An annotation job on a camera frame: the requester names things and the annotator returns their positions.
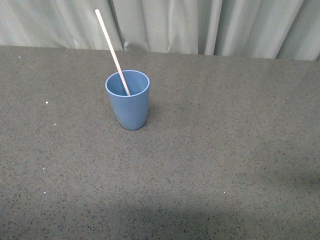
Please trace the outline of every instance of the plastic cup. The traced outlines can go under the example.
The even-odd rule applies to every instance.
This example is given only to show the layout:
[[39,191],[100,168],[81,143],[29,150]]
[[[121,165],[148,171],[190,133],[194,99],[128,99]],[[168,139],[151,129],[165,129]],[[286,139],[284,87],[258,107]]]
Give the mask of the plastic cup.
[[121,82],[118,72],[105,81],[112,109],[119,123],[128,130],[141,128],[147,119],[149,108],[150,80],[143,72],[136,70],[122,71],[130,96]]

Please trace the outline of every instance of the gray countertop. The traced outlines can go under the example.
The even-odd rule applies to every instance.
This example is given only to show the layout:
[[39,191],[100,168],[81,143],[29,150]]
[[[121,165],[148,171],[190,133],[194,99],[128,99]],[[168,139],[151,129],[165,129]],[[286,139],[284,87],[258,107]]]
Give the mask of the gray countertop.
[[0,47],[0,239],[319,239],[320,62]]

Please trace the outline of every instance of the white straw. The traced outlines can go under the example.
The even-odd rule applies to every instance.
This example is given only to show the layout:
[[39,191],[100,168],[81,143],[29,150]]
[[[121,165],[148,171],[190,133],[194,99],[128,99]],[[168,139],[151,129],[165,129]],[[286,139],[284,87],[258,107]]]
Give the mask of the white straw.
[[129,92],[129,89],[128,89],[128,86],[127,86],[127,83],[126,83],[124,74],[123,74],[122,71],[121,71],[120,64],[119,64],[118,59],[117,59],[117,55],[116,55],[116,53],[115,53],[114,48],[112,47],[110,37],[109,37],[109,35],[108,35],[108,32],[107,32],[105,23],[104,23],[104,21],[103,21],[103,19],[102,19],[102,17],[101,17],[101,14],[100,14],[99,9],[96,9],[96,10],[95,10],[95,14],[96,14],[96,17],[97,17],[98,20],[99,20],[100,26],[101,26],[101,28],[102,28],[102,31],[103,31],[103,34],[104,34],[104,37],[105,37],[105,40],[106,40],[106,42],[108,43],[110,52],[111,52],[112,57],[113,57],[113,61],[114,61],[114,63],[115,63],[116,69],[117,69],[118,72],[119,72],[119,75],[120,75],[122,84],[123,84],[123,86],[124,86],[124,89],[125,89],[125,91],[126,91],[126,94],[127,94],[128,96],[130,96],[130,92]]

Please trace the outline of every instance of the cup rim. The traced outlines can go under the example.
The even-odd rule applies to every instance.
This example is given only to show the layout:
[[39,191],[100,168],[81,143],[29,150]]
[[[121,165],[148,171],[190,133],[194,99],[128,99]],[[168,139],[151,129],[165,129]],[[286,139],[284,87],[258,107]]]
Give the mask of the cup rim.
[[108,83],[109,79],[111,79],[114,75],[119,74],[119,72],[117,71],[117,72],[115,72],[114,74],[110,75],[110,76],[106,79],[105,84],[104,84],[105,89],[106,89],[107,92],[110,93],[111,95],[116,96],[116,97],[120,97],[120,98],[131,98],[131,97],[134,97],[134,96],[137,96],[137,95],[140,95],[140,94],[144,93],[144,92],[149,88],[149,85],[150,85],[149,77],[148,77],[147,75],[145,75],[143,72],[137,71],[137,70],[123,70],[122,72],[136,72],[136,73],[142,74],[143,76],[145,76],[145,78],[146,78],[147,81],[148,81],[147,86],[145,87],[144,90],[142,90],[141,92],[139,92],[139,93],[137,93],[137,94],[134,94],[134,95],[128,96],[128,95],[118,95],[118,94],[115,94],[115,93],[111,92],[111,91],[107,88],[107,83]]

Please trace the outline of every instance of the curtain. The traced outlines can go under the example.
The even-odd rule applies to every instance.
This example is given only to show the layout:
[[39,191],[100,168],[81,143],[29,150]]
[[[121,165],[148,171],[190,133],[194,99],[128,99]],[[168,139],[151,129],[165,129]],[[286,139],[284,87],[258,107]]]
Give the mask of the curtain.
[[320,60],[320,0],[0,0],[0,45]]

